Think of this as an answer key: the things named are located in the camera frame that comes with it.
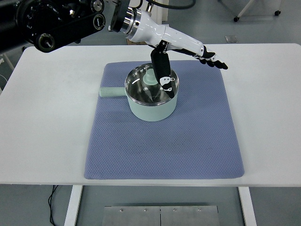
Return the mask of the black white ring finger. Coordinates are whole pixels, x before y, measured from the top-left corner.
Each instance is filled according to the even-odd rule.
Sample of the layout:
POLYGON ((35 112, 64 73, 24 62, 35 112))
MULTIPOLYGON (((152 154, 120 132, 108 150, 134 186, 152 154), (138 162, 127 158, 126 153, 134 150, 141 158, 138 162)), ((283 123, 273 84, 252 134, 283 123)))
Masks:
POLYGON ((199 61, 200 61, 200 63, 202 63, 204 65, 208 65, 210 67, 215 67, 215 65, 212 61, 207 61, 206 59, 200 59, 199 61))

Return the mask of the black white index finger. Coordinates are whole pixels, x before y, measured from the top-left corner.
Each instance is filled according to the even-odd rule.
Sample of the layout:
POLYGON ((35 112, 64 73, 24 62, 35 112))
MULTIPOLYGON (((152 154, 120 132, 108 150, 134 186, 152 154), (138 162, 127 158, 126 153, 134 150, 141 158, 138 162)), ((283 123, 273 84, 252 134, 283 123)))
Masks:
POLYGON ((203 48, 202 58, 205 60, 215 60, 215 53, 207 50, 206 46, 203 48))

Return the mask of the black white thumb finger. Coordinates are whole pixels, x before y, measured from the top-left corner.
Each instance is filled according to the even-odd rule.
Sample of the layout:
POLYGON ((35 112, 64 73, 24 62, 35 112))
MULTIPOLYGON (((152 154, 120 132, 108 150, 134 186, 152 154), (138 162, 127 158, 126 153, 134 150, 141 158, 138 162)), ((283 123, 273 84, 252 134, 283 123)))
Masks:
POLYGON ((171 84, 171 68, 168 54, 166 53, 167 42, 162 40, 151 52, 151 62, 157 82, 170 98, 174 98, 174 90, 171 84))

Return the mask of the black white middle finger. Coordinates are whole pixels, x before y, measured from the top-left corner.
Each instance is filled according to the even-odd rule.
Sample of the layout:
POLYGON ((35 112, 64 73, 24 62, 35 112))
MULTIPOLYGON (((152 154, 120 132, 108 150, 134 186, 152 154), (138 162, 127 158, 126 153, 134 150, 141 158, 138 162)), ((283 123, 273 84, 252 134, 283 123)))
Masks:
POLYGON ((224 62, 222 62, 217 55, 215 55, 215 60, 211 60, 211 61, 214 63, 215 67, 218 69, 224 69, 224 70, 228 69, 228 66, 224 62))

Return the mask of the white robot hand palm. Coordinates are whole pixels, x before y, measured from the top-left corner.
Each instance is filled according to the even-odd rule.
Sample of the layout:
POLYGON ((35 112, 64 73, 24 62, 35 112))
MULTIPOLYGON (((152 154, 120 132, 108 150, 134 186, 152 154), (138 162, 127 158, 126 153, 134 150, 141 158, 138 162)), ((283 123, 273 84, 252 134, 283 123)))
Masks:
POLYGON ((157 24, 147 12, 132 7, 127 8, 121 31, 132 42, 144 41, 156 47, 163 41, 168 43, 168 50, 184 49, 199 57, 205 53, 202 42, 171 27, 157 24))

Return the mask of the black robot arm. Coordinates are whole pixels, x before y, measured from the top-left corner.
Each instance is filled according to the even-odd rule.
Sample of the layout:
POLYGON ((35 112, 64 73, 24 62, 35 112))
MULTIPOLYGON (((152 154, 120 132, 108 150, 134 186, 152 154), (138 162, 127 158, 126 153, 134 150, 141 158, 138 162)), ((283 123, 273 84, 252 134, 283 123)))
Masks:
MULTIPOLYGON (((202 64, 227 69, 206 46, 170 27, 154 22, 149 11, 131 7, 127 0, 114 0, 110 28, 132 42, 152 47, 151 62, 157 82, 174 97, 170 79, 169 50, 192 56, 202 64)), ((3 0, 0 3, 0 50, 6 52, 30 43, 49 53, 80 42, 105 27, 103 0, 3 0)))

